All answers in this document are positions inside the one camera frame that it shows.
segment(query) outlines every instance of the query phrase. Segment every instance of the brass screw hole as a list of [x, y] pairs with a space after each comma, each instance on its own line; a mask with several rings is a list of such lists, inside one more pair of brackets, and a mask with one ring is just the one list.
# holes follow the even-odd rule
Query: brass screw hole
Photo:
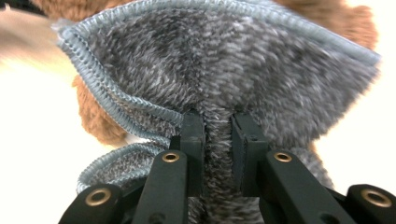
[[364, 189], [361, 196], [369, 203], [379, 207], [391, 207], [392, 201], [386, 195], [373, 189]]
[[278, 161], [283, 161], [283, 162], [289, 162], [289, 161], [291, 161], [291, 156], [288, 155], [288, 154], [286, 154], [286, 153], [283, 153], [283, 152], [277, 152], [277, 153], [274, 155], [274, 157], [275, 157], [275, 159], [277, 159]]
[[92, 191], [87, 198], [85, 198], [85, 203], [89, 206], [98, 206], [110, 199], [111, 191], [106, 188], [96, 189]]
[[174, 161], [178, 161], [178, 159], [180, 159], [180, 156], [173, 152], [169, 152], [163, 155], [163, 161], [166, 162], [174, 162]]

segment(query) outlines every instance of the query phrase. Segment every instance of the blue stitched edge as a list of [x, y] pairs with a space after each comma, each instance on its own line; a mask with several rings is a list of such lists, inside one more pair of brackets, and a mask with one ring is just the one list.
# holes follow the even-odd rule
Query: blue stitched edge
[[341, 37], [272, 1], [258, 0], [141, 0], [124, 6], [104, 10], [97, 15], [78, 23], [78, 32], [87, 37], [98, 29], [114, 25], [126, 18], [144, 13], [173, 8], [201, 9], [228, 12], [241, 16], [250, 16], [260, 21], [284, 27], [303, 37], [315, 40], [336, 51], [345, 53], [352, 59], [367, 65], [378, 63], [380, 56], [346, 38]]
[[297, 16], [282, 6], [271, 1], [257, 2], [257, 0], [144, 0], [111, 8], [88, 18], [76, 25], [66, 27], [60, 32], [59, 46], [70, 57], [85, 84], [101, 107], [125, 131], [142, 138], [151, 139], [162, 145], [168, 146], [170, 140], [156, 133], [145, 132], [139, 127], [106, 91], [120, 97], [120, 99], [133, 107], [145, 110], [153, 116], [174, 122], [180, 125], [182, 115], [159, 105], [154, 105], [138, 97], [129, 96], [117, 87], [100, 62], [90, 51], [86, 38], [94, 34], [101, 27], [114, 25], [126, 18], [139, 16], [144, 13], [167, 8], [190, 8], [229, 12], [241, 16], [250, 16], [258, 20], [282, 26], [296, 34], [317, 41], [322, 46], [344, 52], [349, 57], [368, 65], [379, 61], [379, 55], [373, 51], [359, 46], [340, 35], [315, 25], [314, 23]]
[[[93, 176], [96, 175], [100, 170], [105, 169], [108, 165], [115, 162], [119, 158], [126, 156], [128, 154], [134, 153], [136, 151], [145, 151], [149, 154], [156, 156], [158, 153], [163, 151], [159, 147], [147, 145], [147, 144], [131, 144], [126, 147], [119, 148], [117, 150], [111, 151], [106, 155], [96, 159], [93, 161], [79, 176], [78, 178], [78, 186], [77, 193], [81, 193], [84, 189], [90, 186], [90, 180]], [[149, 174], [150, 166], [141, 167], [133, 170], [132, 172], [118, 176], [116, 179], [108, 182], [108, 184], [114, 184], [118, 186], [122, 186], [123, 183], [132, 179], [138, 179], [141, 177], [145, 177]]]

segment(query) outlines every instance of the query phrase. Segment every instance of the teddy bear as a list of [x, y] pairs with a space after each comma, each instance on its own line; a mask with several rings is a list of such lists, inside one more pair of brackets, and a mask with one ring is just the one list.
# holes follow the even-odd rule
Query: teddy bear
[[[372, 22], [371, 9], [350, 7], [345, 0], [273, 0], [367, 49], [373, 49], [377, 31]], [[131, 0], [32, 0], [50, 18], [82, 21], [104, 9], [131, 2]], [[124, 143], [124, 131], [96, 102], [80, 76], [73, 86], [77, 89], [79, 115], [82, 127], [105, 145]]]

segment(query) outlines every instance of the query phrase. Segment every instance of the fuzzy gray material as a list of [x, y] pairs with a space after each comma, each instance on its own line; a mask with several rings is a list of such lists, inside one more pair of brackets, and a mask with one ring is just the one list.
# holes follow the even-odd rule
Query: fuzzy gray material
[[[241, 197], [233, 186], [230, 117], [237, 111], [260, 124], [273, 149], [290, 149], [331, 187], [320, 160], [304, 148], [343, 116], [376, 74], [372, 65], [285, 27], [224, 11], [154, 10], [101, 27], [86, 41], [121, 91], [178, 113], [195, 108], [204, 117], [209, 195], [189, 200], [190, 223], [262, 222], [258, 200]], [[103, 94], [141, 130], [179, 134], [174, 122], [111, 91]], [[136, 158], [112, 163], [92, 183], [134, 169]]]

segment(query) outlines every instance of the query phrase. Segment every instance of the gray plush toy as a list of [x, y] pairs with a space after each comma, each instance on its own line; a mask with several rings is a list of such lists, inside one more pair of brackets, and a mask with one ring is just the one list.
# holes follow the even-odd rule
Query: gray plush toy
[[326, 133], [375, 78], [379, 57], [271, 1], [147, 0], [63, 28], [60, 47], [101, 107], [151, 140], [91, 164], [78, 191], [127, 188], [180, 132], [194, 108], [205, 121], [208, 196], [189, 200], [190, 223], [260, 223], [258, 200], [233, 186], [235, 112], [260, 124], [272, 149], [288, 149], [325, 186], [307, 144]]

